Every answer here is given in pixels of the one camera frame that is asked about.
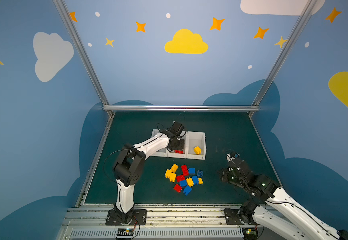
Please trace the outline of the yellow lego brick top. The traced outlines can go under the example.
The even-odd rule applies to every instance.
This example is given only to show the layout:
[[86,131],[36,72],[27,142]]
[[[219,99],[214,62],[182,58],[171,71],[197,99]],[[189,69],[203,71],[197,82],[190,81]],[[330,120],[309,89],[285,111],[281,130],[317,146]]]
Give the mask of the yellow lego brick top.
[[201,150],[201,148],[199,146],[197,146],[197,147],[194,148],[194,152],[195,152],[196,155],[200,155],[202,153],[202,150]]

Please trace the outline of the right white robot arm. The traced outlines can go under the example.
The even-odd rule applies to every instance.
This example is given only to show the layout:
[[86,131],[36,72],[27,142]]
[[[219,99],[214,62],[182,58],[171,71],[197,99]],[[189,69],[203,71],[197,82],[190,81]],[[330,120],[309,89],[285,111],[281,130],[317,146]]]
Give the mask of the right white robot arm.
[[348,231],[324,223],[271,178],[256,175],[238,153],[230,152],[226,159],[228,167],[218,171],[223,183],[243,189],[285,217],[282,219],[254,200],[247,200],[239,209],[223,210],[227,225],[261,225],[287,240],[348,240]]

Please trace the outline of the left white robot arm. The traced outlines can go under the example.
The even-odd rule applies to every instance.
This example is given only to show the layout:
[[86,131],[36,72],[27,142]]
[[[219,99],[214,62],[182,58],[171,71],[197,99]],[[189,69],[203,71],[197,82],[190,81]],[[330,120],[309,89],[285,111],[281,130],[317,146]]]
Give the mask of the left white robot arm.
[[111,221],[128,225],[136,219],[134,214],[135,184],[142,176],[146,160],[161,149],[174,150],[180,146],[185,126],[174,121],[169,128],[139,144],[125,144],[118,155],[113,172],[117,183],[117,201],[111,211]]

